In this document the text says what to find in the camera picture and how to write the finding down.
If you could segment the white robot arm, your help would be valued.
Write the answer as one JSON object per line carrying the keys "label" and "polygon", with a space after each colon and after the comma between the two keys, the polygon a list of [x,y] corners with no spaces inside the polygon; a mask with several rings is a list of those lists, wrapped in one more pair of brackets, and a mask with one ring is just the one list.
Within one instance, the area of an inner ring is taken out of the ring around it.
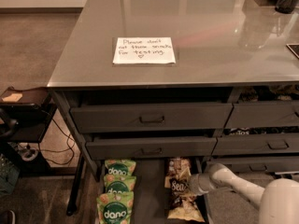
{"label": "white robot arm", "polygon": [[188,186],[197,196],[231,188],[259,210],[258,224],[299,224],[299,183],[292,179],[276,179],[263,188],[216,163],[207,174],[192,175]]}

